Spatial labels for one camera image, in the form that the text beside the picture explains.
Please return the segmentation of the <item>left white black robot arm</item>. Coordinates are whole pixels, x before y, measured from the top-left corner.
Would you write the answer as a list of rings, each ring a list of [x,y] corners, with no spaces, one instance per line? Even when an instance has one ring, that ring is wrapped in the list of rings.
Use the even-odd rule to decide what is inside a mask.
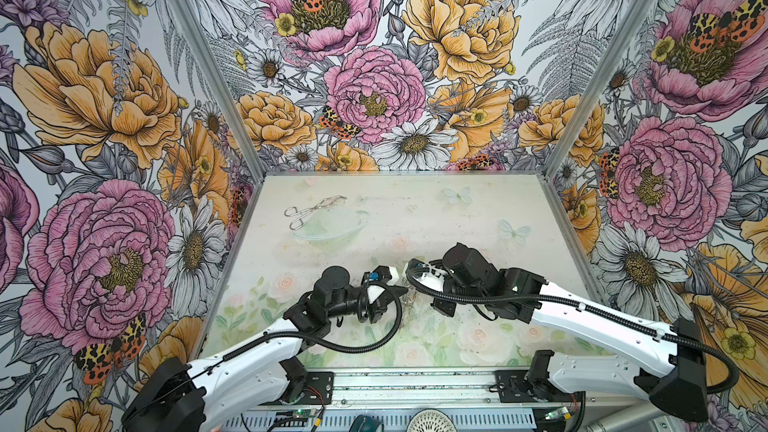
[[[252,406],[295,401],[307,383],[299,359],[306,349],[357,355],[394,338],[403,319],[401,298],[408,291],[398,285],[399,278],[396,268],[378,266],[354,286],[345,268],[325,269],[312,290],[264,331],[206,358],[164,361],[123,414],[121,430],[211,431]],[[394,323],[376,342],[342,345],[326,338],[347,316],[375,323],[389,309],[395,311]]]

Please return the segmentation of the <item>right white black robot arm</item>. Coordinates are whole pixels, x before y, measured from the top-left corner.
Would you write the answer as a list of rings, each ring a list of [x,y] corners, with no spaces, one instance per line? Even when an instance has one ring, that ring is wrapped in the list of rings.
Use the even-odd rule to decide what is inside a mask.
[[[564,331],[609,351],[603,359],[536,352],[526,380],[539,395],[629,395],[686,422],[709,418],[706,357],[691,320],[680,317],[668,324],[618,312],[534,272],[498,269],[461,243],[439,260],[410,260],[405,277],[446,316],[452,316],[457,305],[484,307],[499,319]]]

